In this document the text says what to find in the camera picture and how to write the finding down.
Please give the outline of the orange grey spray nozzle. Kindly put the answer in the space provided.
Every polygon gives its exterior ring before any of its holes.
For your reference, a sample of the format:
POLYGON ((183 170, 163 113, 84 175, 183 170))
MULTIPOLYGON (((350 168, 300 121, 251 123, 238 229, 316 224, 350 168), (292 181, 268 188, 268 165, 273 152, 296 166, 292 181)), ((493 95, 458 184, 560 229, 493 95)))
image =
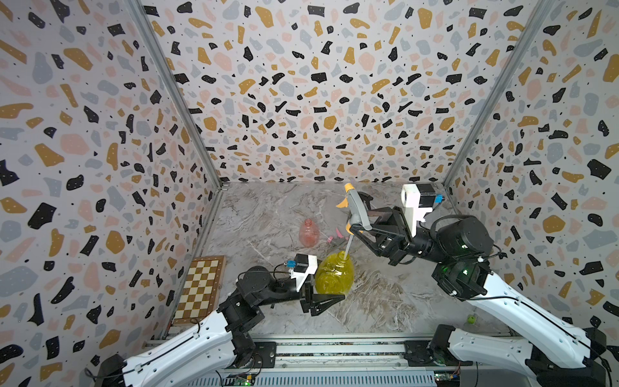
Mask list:
POLYGON ((361 231, 370 231, 372 226, 368 216, 368 210, 353 184, 347 183, 344 186, 345 196, 344 200, 337 205, 338 208, 348 208, 350 211, 350 217, 346 224, 346 231, 350 235, 348 244, 345 249, 345 256, 349 257, 349 250, 354 239, 353 227, 359 227, 361 231))

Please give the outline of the yellow spray bottle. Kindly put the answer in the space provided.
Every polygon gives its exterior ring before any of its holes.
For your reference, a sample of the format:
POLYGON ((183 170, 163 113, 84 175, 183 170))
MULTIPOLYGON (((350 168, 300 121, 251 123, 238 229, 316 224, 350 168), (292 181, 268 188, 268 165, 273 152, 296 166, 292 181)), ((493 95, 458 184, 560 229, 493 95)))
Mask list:
POLYGON ((315 274, 315 288, 319 294, 347 295, 354 283, 354 265, 344 251, 328 256, 315 274))

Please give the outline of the smoky grey spray bottle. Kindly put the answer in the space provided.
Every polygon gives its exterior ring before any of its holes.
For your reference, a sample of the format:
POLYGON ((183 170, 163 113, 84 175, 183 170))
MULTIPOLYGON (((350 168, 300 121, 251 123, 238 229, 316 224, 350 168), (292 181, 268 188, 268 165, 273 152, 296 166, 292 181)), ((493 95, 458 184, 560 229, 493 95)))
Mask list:
POLYGON ((359 197, 362 201, 362 203, 364 203, 364 206, 366 208, 367 211, 370 211, 372 209, 372 200, 373 200, 373 196, 366 194, 364 192, 359 192, 359 197))

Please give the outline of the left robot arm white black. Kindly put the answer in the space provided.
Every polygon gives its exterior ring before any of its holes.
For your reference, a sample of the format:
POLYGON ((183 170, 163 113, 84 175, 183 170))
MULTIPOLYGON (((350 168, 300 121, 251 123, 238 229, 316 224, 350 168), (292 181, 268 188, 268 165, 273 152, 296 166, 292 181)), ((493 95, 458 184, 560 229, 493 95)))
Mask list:
POLYGON ((183 386, 210 373, 245 364, 255 367, 256 344, 249 335, 264 319, 261 306, 298 302, 303 312, 318 316, 345 299, 342 294, 314 291, 312 274, 255 266, 240 274, 235 290, 204 319, 128 359, 114 355, 96 374, 85 375, 96 386, 183 386))

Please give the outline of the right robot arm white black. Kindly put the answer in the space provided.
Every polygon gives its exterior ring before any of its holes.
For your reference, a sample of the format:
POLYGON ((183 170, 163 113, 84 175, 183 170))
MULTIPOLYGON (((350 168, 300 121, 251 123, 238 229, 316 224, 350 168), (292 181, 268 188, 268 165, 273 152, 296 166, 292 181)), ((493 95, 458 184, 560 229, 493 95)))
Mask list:
POLYGON ((436 328, 428 353, 444 365, 484 363, 531 377, 541 386, 611 386, 603 354, 606 336, 555 317, 493 272, 493 240, 471 215, 444 216, 448 224, 411 232, 398 207, 352 211, 348 230, 391 266, 416 259, 435 263, 431 274, 449 297, 470 303, 513 329, 517 338, 472 334, 447 324, 436 328))

